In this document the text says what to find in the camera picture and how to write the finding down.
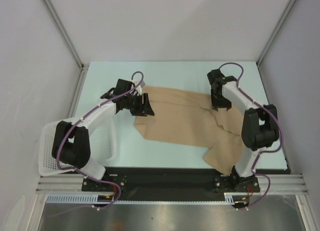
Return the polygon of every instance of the laundry basket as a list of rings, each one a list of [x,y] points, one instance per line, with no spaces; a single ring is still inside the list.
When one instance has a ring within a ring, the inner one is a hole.
[[[66,122],[75,123],[78,118],[64,119]],[[55,132],[57,124],[60,121],[48,123],[42,129],[39,147],[38,166],[39,173],[42,176],[57,175],[66,173],[69,170],[59,170],[57,161],[52,157],[52,148],[54,145]],[[116,156],[116,131],[112,117],[105,119],[101,125],[90,135],[91,157],[99,164],[105,165]],[[71,167],[69,164],[60,162],[63,168]]]

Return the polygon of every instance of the cloth fold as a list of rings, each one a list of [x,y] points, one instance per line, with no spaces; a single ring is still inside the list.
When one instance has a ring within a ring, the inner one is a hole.
[[[244,150],[243,116],[236,107],[215,111],[204,93],[153,86],[143,92],[155,113],[135,118],[134,126],[145,139],[207,147],[203,160],[222,174],[231,173]]]

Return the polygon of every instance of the white wall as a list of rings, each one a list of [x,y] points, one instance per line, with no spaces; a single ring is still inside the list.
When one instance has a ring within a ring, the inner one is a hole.
[[[30,208],[41,129],[67,116],[79,69],[40,0],[0,0],[0,14],[1,226],[20,195]]]
[[[286,153],[320,215],[320,0],[298,0],[261,66]]]
[[[84,63],[256,61],[288,0],[52,0]]]

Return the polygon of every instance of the white table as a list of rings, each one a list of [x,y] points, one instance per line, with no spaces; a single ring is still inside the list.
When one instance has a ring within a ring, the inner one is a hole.
[[[86,74],[75,116],[81,117],[95,105],[100,96],[115,87],[118,79],[130,80],[132,73],[142,71],[147,85],[175,88],[210,94],[207,73],[225,62],[175,61],[175,62],[92,62]],[[255,62],[240,62],[244,74],[241,87],[261,104],[267,97]],[[241,70],[235,65],[221,69],[225,76],[236,78]],[[159,168],[211,168],[203,161],[205,147],[194,147],[159,141],[145,140],[134,127],[135,117],[128,110],[114,117],[117,134],[117,157],[104,163],[109,167],[159,167]],[[286,170],[283,151],[263,154],[258,169]]]

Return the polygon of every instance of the metallic floor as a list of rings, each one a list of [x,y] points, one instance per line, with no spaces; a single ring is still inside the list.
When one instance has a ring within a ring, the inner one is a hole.
[[[85,207],[47,203],[39,231],[305,231],[295,196],[267,196],[249,211],[230,205],[114,204]]]

